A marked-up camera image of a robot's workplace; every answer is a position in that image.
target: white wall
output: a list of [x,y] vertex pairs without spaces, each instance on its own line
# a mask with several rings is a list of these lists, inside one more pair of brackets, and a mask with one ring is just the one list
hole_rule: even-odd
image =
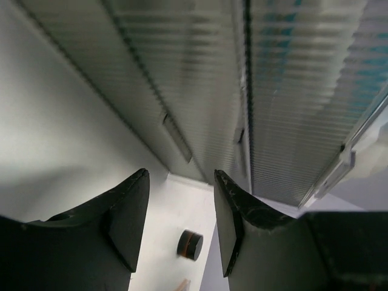
[[47,219],[140,167],[165,179],[156,158],[18,12],[0,2],[0,213]]
[[368,211],[388,210],[388,168],[366,178],[352,178],[337,184],[330,194]]
[[[0,1],[0,214],[45,220],[141,167],[151,191],[132,291],[199,290],[215,225],[212,188],[167,170],[32,29]],[[175,255],[181,232],[204,235],[197,262]]]
[[229,291],[228,278],[224,278],[222,273],[217,225],[214,228],[200,291]]

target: small cylindrical object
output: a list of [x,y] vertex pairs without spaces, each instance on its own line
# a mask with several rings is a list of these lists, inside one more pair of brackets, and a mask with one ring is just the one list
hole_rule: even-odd
[[195,232],[185,230],[179,239],[176,253],[188,259],[196,261],[201,253],[204,238]]

